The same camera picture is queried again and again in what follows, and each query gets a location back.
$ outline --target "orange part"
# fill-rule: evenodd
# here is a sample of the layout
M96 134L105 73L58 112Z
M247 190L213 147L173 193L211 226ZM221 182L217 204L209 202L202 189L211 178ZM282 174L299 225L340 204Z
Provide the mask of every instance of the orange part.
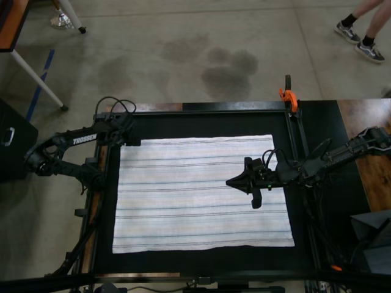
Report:
M279 89L280 97L284 102L291 102L292 104L292 113L296 113L298 111L298 99L296 95L291 90L286 90L285 92L282 89Z
M334 269L334 270L336 270L338 272L342 272L342 268L339 267L339 266L336 266L335 264L333 264L331 267L332 267L332 269Z

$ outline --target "blue tape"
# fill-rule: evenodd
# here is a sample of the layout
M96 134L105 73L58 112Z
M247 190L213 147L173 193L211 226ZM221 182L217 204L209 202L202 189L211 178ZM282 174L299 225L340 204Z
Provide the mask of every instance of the blue tape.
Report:
M51 64L51 61L53 60L54 56L54 49L50 49L48 59L46 60L45 67L43 68L44 70L48 70Z
M48 73L45 72L42 76L41 76L41 79L43 81L45 81L46 79L46 75ZM30 108L27 112L27 115L26 115L26 120L28 122L31 121L31 117L32 117L32 114L34 113L34 109L35 109L35 106L37 105L37 102L38 102L38 98L39 98L39 95L41 94L41 90L42 88L38 85L37 88L35 89L35 92L34 92L34 96L32 96L32 101L31 101L31 104L30 104Z
M45 81L45 79L46 79L46 75L48 74L47 71L51 65L51 61L53 60L54 51L55 51L54 49L50 49L49 56L48 56L46 63L45 63L45 67L43 68L43 70L45 70L46 72L41 76L42 81ZM26 120L28 122L31 121L32 114L34 113L35 106L37 105L37 102L39 99L39 95L41 94L41 90L42 90L42 88L38 85L37 88L35 89L34 96L32 96L32 101L31 101L29 110L26 115Z

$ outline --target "concrete floor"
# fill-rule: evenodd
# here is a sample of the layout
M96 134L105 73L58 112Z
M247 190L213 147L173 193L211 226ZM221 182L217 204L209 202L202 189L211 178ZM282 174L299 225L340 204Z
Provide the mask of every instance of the concrete floor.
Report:
M88 126L105 95L137 103L279 100L286 74L300 99L378 98L391 82L391 22L377 39L387 59L380 66L333 32L359 1L71 0L86 35L51 28L53 8L34 4L16 50L42 73L55 49L46 83L70 111L42 93L32 124L40 138ZM355 24L360 36L372 15ZM25 116L35 88L0 54L2 99ZM65 159L82 163L92 154L88 143ZM78 240L79 191L63 176L0 186L0 280L39 277L60 265Z

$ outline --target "sock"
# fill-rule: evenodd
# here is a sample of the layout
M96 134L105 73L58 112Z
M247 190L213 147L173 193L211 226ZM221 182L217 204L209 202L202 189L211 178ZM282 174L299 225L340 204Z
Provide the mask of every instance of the sock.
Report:
M344 27L350 27L356 20L357 18L354 17L353 14L349 14L341 23Z
M373 42L375 41L374 38L368 38L367 35L365 35L364 39L362 40L362 44L364 46L372 46Z

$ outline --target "clamp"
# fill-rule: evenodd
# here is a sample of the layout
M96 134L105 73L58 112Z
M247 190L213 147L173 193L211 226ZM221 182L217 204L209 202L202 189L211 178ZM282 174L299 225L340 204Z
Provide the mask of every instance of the clamp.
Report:
M285 91L279 89L280 97L282 101L290 103L290 112L291 114L296 114L298 111L298 99L296 98L296 94L291 90L291 76L285 75Z

